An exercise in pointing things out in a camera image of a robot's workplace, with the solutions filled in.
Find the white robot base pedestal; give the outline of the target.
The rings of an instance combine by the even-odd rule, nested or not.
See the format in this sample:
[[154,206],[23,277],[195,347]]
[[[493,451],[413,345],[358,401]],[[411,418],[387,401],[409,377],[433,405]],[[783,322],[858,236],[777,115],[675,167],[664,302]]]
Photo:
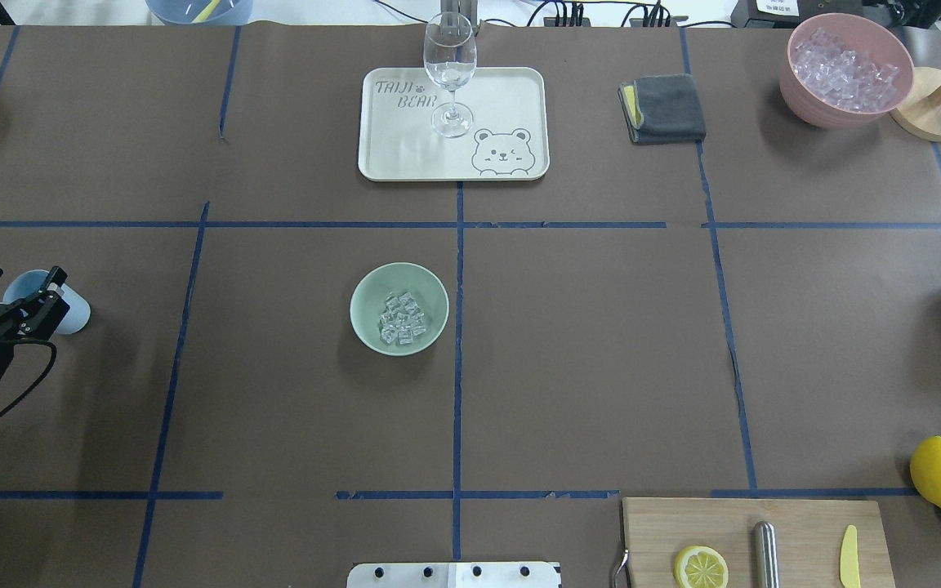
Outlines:
[[560,566],[545,561],[363,563],[347,587],[561,587]]

